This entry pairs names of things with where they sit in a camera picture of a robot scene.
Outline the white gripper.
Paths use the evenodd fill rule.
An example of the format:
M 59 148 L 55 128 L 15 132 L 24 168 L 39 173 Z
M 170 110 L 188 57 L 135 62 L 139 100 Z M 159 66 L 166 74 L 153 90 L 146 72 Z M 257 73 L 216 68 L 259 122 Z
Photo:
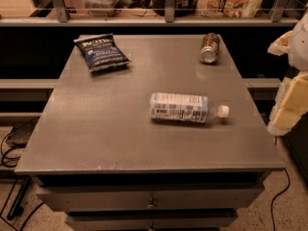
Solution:
M 308 13 L 268 48 L 275 56 L 288 54 L 289 65 L 300 71 L 308 71 Z M 294 78 L 285 77 L 275 97 L 275 105 L 269 115 L 268 131 L 273 136 L 289 133 L 308 113 L 308 73 Z

